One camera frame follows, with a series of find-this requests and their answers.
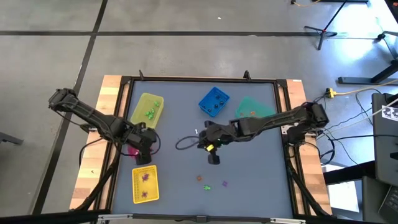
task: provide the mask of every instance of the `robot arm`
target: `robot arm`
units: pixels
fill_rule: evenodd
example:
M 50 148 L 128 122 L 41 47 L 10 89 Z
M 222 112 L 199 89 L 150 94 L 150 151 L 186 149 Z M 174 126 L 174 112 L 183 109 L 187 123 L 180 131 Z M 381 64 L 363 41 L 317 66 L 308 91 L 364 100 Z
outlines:
M 328 122 L 325 110 L 316 103 L 304 103 L 290 111 L 263 118 L 234 119 L 227 125 L 205 121 L 206 129 L 199 133 L 198 148 L 205 148 L 210 153 L 210 164 L 219 164 L 217 149 L 231 142 L 250 141 L 265 130 L 292 125 L 287 130 L 288 142 L 297 144 L 304 141 L 308 131 L 323 128 Z
M 156 133 L 145 123 L 132 124 L 113 115 L 105 115 L 81 102 L 76 93 L 68 88 L 57 90 L 49 99 L 49 108 L 56 112 L 72 112 L 97 128 L 99 135 L 111 143 L 129 144 L 138 149 L 137 165 L 151 162 L 150 147 L 156 142 Z

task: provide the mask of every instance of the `yellow bin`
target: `yellow bin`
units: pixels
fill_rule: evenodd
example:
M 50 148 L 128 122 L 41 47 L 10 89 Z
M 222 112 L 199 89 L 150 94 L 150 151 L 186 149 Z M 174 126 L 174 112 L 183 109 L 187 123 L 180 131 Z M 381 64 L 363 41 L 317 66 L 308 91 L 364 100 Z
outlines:
M 132 170 L 132 201 L 144 203 L 159 199 L 156 166 L 146 166 Z
M 161 96 L 153 95 L 150 93 L 143 93 L 139 98 L 136 109 L 131 116 L 131 123 L 137 124 L 140 122 L 145 122 L 148 128 L 155 129 L 157 122 L 159 121 L 160 115 L 162 114 L 164 105 L 164 99 Z M 153 118 L 149 119 L 146 112 L 150 112 L 154 109 Z

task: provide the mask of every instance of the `blue bin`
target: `blue bin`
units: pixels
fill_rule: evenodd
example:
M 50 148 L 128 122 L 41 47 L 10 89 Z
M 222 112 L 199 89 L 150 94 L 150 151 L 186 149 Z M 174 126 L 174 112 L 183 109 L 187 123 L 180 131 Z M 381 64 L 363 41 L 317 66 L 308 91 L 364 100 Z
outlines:
M 228 102 L 229 96 L 217 87 L 213 87 L 210 92 L 199 102 L 199 107 L 206 114 L 215 117 Z

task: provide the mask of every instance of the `wooden board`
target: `wooden board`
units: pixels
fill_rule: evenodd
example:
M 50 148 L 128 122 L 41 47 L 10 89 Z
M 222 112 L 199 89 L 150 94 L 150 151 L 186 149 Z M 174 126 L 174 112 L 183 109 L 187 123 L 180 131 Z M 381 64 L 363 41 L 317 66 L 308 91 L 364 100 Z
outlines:
M 119 86 L 121 76 L 120 75 L 105 75 L 101 86 L 101 90 L 98 97 L 96 109 L 104 114 L 113 114 L 118 97 Z M 304 88 L 301 80 L 287 80 L 290 104 L 292 108 L 300 106 L 306 101 Z M 122 103 L 119 112 L 119 116 L 122 116 L 124 111 L 124 105 L 126 104 L 128 87 L 124 87 Z M 281 102 L 284 102 L 284 94 L 279 90 Z M 282 109 L 286 110 L 284 103 L 281 103 Z M 98 139 L 97 133 L 90 133 L 87 142 Z M 307 137 L 306 141 L 316 144 L 315 140 Z M 90 194 L 95 185 L 98 183 L 101 167 L 103 163 L 104 153 L 106 148 L 105 141 L 99 141 L 92 146 L 88 146 L 83 154 L 81 167 L 76 180 L 75 190 L 73 192 L 72 201 L 70 208 L 76 208 L 79 206 L 84 199 Z M 329 197 L 326 191 L 325 181 L 323 179 L 322 168 L 318 157 L 318 151 L 310 145 L 304 145 L 300 147 L 300 156 L 302 161 L 303 173 L 305 178 L 306 186 L 315 198 L 315 200 L 322 206 L 322 208 L 331 214 L 331 208 L 329 203 Z M 295 187 L 298 211 L 301 214 L 303 212 L 303 203 L 299 188 Z M 103 190 L 102 200 L 100 208 L 105 207 L 106 197 L 108 195 L 108 185 Z

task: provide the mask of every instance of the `yellow tag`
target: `yellow tag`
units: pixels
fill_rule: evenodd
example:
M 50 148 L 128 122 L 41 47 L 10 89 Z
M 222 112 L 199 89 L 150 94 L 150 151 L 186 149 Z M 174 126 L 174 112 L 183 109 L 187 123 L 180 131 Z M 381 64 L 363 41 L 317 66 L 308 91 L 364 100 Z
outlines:
M 211 150 L 214 149 L 214 145 L 211 144 L 211 145 L 207 146 L 206 149 L 207 149 L 207 151 L 210 152 Z

